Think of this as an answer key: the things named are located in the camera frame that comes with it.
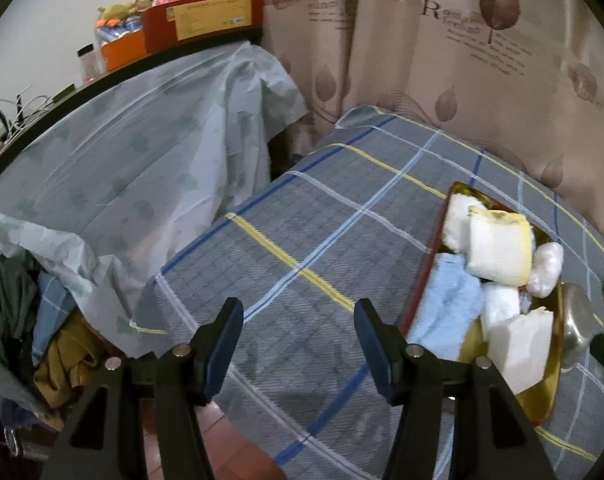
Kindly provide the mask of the grey plaid bed sheet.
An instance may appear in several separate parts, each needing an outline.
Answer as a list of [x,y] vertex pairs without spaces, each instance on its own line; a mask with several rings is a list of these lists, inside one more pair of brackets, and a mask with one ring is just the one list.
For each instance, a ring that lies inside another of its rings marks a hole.
[[352,308],[367,298],[385,322],[401,318],[456,182],[560,242],[562,278],[604,318],[604,238],[552,183],[478,142],[360,106],[150,278],[135,320],[161,331],[152,350],[163,353],[240,299],[244,326],[216,397],[232,425],[291,479],[378,479],[399,411],[375,390]]

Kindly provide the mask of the white foam sponge block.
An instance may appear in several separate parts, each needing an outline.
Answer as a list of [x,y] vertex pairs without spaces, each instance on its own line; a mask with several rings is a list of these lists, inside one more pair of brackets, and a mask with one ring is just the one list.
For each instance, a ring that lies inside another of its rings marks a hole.
[[553,327],[553,313],[544,307],[518,314],[489,332],[488,359],[514,394],[544,378]]

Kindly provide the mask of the steel bowl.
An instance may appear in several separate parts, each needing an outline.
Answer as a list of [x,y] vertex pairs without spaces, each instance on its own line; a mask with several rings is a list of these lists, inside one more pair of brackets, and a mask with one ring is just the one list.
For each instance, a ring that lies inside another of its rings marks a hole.
[[563,283],[561,292],[564,307],[561,372],[568,373],[587,352],[601,325],[585,289],[577,284]]

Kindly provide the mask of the red box with yellow label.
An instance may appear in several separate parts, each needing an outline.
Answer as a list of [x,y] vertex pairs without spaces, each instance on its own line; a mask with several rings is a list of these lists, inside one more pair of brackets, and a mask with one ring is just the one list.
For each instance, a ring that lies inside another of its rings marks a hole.
[[149,54],[237,30],[261,29],[264,0],[181,0],[142,12]]

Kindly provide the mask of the white plastic bag ball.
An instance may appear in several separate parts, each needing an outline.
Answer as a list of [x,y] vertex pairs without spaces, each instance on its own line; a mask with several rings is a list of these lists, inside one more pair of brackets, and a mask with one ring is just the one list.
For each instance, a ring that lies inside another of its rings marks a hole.
[[544,243],[533,253],[532,270],[526,284],[534,297],[546,298],[556,288],[562,272],[564,248],[557,242]]

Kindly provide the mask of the beige leaf print curtain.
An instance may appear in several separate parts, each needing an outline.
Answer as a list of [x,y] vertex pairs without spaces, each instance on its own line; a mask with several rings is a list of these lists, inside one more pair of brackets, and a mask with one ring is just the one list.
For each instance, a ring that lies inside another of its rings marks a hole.
[[264,0],[263,46],[309,107],[291,151],[376,105],[485,148],[604,236],[604,29],[584,0]]

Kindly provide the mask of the light blue fluffy towel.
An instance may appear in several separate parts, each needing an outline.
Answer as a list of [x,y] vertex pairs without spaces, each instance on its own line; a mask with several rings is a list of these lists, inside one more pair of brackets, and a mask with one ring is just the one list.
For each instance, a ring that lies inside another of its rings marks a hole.
[[420,344],[439,359],[457,361],[473,321],[484,306],[480,279],[466,272],[462,255],[435,255],[407,341]]

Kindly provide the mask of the red gold tin box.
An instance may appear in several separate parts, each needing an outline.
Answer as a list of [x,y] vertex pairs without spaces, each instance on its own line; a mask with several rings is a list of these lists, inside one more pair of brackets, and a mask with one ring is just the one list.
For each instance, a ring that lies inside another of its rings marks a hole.
[[[462,182],[454,182],[448,190],[445,203],[441,212],[433,222],[434,230],[429,241],[428,248],[430,252],[422,257],[419,273],[416,281],[413,282],[413,288],[408,296],[405,307],[399,315],[397,322],[399,330],[404,336],[407,336],[413,321],[419,310],[420,301],[424,295],[424,288],[427,286],[430,272],[433,268],[434,257],[438,252],[446,252],[447,248],[442,242],[442,230],[448,200],[454,194],[464,194],[477,198],[488,209],[497,209],[512,212],[512,209],[498,200],[486,195],[472,186]],[[534,425],[541,425],[550,418],[553,410],[554,400],[558,392],[561,361],[563,354],[564,341],[564,318],[565,309],[562,299],[561,282],[556,283],[556,287],[546,298],[532,299],[532,310],[544,307],[553,313],[552,334],[546,367],[544,368],[544,377],[533,387],[528,388],[516,395],[518,402],[522,405],[524,413],[533,422]],[[477,356],[484,354],[488,350],[488,342],[483,339],[480,329],[480,319],[476,318],[466,331],[464,341],[459,352],[459,360],[469,363]]]

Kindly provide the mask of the white towel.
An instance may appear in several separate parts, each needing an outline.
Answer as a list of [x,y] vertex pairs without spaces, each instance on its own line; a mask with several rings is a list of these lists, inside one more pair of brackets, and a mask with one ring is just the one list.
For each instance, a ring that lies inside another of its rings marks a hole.
[[470,208],[486,207],[474,196],[453,194],[448,200],[442,230],[443,244],[455,254],[465,254],[470,239]]

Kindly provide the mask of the pile of clothes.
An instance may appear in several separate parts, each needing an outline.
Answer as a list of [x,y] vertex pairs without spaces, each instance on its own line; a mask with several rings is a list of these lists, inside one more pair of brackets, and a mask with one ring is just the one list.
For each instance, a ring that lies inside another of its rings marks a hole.
[[0,423],[12,456],[22,430],[59,432],[102,365],[123,352],[32,257],[0,255]]

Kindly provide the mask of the dark lidded jar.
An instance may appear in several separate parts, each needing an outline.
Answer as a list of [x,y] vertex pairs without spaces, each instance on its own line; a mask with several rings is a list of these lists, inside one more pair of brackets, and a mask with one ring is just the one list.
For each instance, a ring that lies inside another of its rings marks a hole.
[[76,52],[78,62],[81,65],[81,72],[84,84],[89,84],[100,76],[100,66],[98,56],[93,44],[86,44]]

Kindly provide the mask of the yellow edged white cloth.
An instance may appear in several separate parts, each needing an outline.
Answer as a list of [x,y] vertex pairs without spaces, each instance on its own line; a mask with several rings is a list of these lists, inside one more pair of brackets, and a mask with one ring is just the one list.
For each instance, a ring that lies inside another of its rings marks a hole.
[[466,270],[501,285],[527,284],[533,262],[533,234],[523,214],[469,208]]

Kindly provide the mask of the orange box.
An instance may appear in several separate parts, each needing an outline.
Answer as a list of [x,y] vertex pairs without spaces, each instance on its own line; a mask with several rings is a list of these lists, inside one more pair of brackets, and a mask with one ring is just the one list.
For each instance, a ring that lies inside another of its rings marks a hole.
[[142,30],[130,32],[101,47],[101,54],[109,73],[130,65],[148,54],[145,34]]

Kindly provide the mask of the translucent green patterned cover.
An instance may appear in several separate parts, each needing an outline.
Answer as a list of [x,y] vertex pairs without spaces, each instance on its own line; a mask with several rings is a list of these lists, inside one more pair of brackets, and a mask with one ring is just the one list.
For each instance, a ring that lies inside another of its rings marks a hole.
[[305,100],[264,49],[234,42],[154,67],[91,99],[0,175],[0,251],[30,252],[129,356],[166,327],[145,282],[227,207],[269,182],[268,142]]

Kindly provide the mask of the yellow plush toy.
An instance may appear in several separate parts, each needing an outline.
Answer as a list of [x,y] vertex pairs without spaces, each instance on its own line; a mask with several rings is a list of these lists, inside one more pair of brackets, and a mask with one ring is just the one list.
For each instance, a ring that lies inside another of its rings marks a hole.
[[135,3],[116,3],[106,8],[99,8],[99,21],[124,21],[132,15],[139,13],[142,9],[136,6]]

